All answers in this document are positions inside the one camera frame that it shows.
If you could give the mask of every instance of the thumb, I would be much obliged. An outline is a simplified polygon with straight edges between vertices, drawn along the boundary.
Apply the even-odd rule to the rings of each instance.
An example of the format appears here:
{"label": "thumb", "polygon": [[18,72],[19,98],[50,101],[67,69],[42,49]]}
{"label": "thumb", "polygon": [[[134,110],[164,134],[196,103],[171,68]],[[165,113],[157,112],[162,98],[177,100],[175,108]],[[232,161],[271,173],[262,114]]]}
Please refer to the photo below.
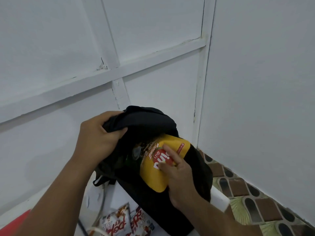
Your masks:
{"label": "thumb", "polygon": [[113,131],[110,133],[105,134],[105,137],[108,138],[110,137],[113,140],[118,141],[119,139],[121,139],[123,137],[123,135],[128,131],[128,127],[125,127],[122,130],[118,130],[118,131]]}
{"label": "thumb", "polygon": [[158,168],[163,171],[168,177],[172,177],[175,173],[175,167],[170,166],[167,163],[160,162]]}

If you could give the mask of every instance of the hand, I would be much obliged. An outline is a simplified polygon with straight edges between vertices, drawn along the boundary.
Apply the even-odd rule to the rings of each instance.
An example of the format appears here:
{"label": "hand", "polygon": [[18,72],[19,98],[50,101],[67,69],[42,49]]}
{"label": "hand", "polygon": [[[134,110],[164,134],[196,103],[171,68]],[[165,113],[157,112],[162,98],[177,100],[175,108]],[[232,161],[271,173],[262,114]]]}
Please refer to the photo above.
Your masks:
{"label": "hand", "polygon": [[183,211],[199,196],[192,178],[190,165],[166,144],[163,149],[177,164],[159,163],[159,169],[168,176],[169,198],[175,208]]}
{"label": "hand", "polygon": [[84,167],[94,169],[115,149],[117,142],[126,133],[127,128],[107,133],[102,127],[110,117],[122,113],[108,111],[81,123],[77,145],[72,159]]}

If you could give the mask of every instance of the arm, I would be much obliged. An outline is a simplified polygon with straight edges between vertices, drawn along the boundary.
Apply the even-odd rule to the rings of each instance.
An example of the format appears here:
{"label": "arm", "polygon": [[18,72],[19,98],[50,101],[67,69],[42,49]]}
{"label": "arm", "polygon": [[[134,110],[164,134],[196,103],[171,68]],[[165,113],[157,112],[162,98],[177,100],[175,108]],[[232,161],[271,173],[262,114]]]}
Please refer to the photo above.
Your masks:
{"label": "arm", "polygon": [[195,189],[191,167],[169,146],[163,148],[173,158],[176,167],[159,163],[159,168],[168,176],[169,197],[174,207],[180,210],[201,236],[243,236],[256,234],[236,222],[209,202]]}
{"label": "arm", "polygon": [[105,112],[81,124],[73,156],[23,222],[15,236],[73,235],[85,187],[98,163],[127,129],[106,133],[102,124],[121,112]]}

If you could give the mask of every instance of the left hand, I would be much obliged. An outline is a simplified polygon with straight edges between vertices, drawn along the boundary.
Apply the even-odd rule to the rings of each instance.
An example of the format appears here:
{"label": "left hand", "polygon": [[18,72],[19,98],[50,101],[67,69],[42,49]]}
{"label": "left hand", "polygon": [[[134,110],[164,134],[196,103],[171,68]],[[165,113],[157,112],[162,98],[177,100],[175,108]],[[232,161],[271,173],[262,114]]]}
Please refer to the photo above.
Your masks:
{"label": "left hand", "polygon": [[115,149],[117,142],[128,130],[107,133],[102,127],[110,117],[122,113],[108,111],[81,123],[77,145],[72,160],[85,167],[94,169],[102,160],[108,157]]}

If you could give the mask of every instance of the right hand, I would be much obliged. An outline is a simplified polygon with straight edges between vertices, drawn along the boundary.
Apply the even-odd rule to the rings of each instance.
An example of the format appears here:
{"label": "right hand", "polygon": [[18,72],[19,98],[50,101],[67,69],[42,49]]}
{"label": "right hand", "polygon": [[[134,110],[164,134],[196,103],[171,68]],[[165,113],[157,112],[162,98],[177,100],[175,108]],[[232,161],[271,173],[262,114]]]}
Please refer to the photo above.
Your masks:
{"label": "right hand", "polygon": [[159,163],[158,166],[168,177],[169,198],[173,206],[183,211],[199,196],[193,182],[191,167],[168,145],[164,144],[163,149],[174,160],[176,166],[172,167],[167,163]]}

